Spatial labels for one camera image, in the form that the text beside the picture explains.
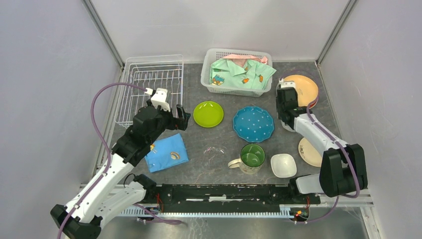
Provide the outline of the lime green plate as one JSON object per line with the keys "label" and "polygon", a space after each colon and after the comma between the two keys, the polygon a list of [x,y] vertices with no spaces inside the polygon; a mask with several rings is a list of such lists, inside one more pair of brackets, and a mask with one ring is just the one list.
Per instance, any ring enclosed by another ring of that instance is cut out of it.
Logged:
{"label": "lime green plate", "polygon": [[213,101],[204,101],[194,108],[193,117],[199,126],[211,128],[222,122],[224,111],[220,104]]}

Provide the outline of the blue polka dot plate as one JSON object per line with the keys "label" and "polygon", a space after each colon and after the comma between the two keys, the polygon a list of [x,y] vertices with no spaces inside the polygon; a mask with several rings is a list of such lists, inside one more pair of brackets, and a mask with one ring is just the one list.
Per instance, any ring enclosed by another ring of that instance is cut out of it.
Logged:
{"label": "blue polka dot plate", "polygon": [[232,119],[233,130],[247,142],[261,143],[269,139],[275,130],[274,120],[264,109],[257,106],[244,107]]}

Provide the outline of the white square bowl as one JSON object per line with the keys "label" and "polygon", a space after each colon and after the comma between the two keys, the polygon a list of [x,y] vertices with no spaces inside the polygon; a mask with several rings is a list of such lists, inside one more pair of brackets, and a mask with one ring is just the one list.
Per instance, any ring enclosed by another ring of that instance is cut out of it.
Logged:
{"label": "white square bowl", "polygon": [[290,154],[276,154],[271,157],[271,168],[278,178],[291,178],[297,173],[296,162]]}

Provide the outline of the white round bowl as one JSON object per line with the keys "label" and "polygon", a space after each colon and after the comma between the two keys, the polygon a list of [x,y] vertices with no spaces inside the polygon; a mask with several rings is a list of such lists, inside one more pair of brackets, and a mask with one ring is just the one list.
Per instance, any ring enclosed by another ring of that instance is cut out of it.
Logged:
{"label": "white round bowl", "polygon": [[282,120],[281,120],[281,124],[282,124],[282,127],[285,129],[285,130],[287,130],[287,131],[289,131],[289,132],[296,132],[293,128],[291,128],[287,123],[285,123],[285,122],[283,122]]}

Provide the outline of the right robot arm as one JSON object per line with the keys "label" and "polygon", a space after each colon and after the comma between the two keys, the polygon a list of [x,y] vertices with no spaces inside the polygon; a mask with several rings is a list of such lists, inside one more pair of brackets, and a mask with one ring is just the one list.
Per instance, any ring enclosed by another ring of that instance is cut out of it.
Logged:
{"label": "right robot arm", "polygon": [[[365,153],[359,144],[341,140],[317,120],[309,107],[300,107],[294,86],[277,87],[276,107],[283,128],[302,135],[322,157],[319,174],[301,176],[296,185],[288,188],[291,202],[300,203],[313,192],[357,198],[361,190],[367,189]],[[307,191],[304,186],[315,178],[318,186]]]}

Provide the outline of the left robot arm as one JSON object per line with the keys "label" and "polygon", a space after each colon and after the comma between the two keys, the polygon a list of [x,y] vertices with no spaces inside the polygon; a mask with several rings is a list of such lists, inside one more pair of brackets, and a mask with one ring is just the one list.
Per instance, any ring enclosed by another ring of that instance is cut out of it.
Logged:
{"label": "left robot arm", "polygon": [[86,187],[65,205],[55,205],[50,214],[59,228],[57,237],[96,239],[102,228],[127,207],[156,198],[156,183],[144,174],[111,198],[107,196],[151,151],[151,146],[165,130],[186,130],[190,113],[177,105],[178,116],[161,107],[142,107],[122,137],[107,149],[107,162]]}

